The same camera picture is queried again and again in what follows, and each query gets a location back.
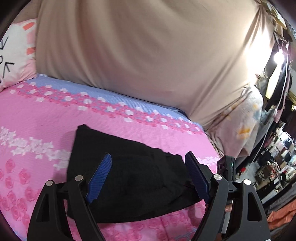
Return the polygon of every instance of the pillow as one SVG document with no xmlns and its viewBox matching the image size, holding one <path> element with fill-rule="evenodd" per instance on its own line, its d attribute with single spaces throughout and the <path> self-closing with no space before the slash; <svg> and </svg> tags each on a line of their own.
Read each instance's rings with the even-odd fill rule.
<svg viewBox="0 0 296 241">
<path fill-rule="evenodd" d="M 0 41 L 0 91 L 36 77 L 36 19 L 12 24 Z"/>
</svg>

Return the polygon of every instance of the orange cloth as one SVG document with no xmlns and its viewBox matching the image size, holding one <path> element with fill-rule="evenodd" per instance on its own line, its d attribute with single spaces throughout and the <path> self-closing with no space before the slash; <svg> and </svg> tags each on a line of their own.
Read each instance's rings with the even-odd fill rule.
<svg viewBox="0 0 296 241">
<path fill-rule="evenodd" d="M 296 213 L 296 200 L 277 210 L 272 212 L 267 221 L 270 230 L 279 228 L 283 224 L 291 222 Z"/>
</svg>

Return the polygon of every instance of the light bulb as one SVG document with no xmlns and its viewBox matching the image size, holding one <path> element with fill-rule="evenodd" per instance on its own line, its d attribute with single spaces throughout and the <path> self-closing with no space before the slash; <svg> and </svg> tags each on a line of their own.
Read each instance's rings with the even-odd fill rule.
<svg viewBox="0 0 296 241">
<path fill-rule="evenodd" d="M 274 61 L 277 64 L 283 64 L 284 60 L 285 60 L 285 56 L 283 55 L 283 50 L 279 49 L 279 51 L 274 55 Z"/>
</svg>

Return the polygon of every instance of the black cloth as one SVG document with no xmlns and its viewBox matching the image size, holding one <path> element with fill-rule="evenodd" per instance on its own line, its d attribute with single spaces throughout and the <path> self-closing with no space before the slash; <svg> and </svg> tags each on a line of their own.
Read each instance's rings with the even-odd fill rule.
<svg viewBox="0 0 296 241">
<path fill-rule="evenodd" d="M 98 223 L 140 221 L 200 201 L 179 155 L 79 126 L 67 170 L 91 179 L 105 153 L 112 167 L 90 210 Z"/>
</svg>

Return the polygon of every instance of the brown fabric backdrop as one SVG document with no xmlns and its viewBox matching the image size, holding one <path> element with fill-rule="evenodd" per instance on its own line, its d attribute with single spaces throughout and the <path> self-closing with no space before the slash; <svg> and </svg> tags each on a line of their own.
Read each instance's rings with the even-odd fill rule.
<svg viewBox="0 0 296 241">
<path fill-rule="evenodd" d="M 263 70 L 273 29 L 254 0 L 48 0 L 37 71 L 177 107 L 206 125 Z"/>
</svg>

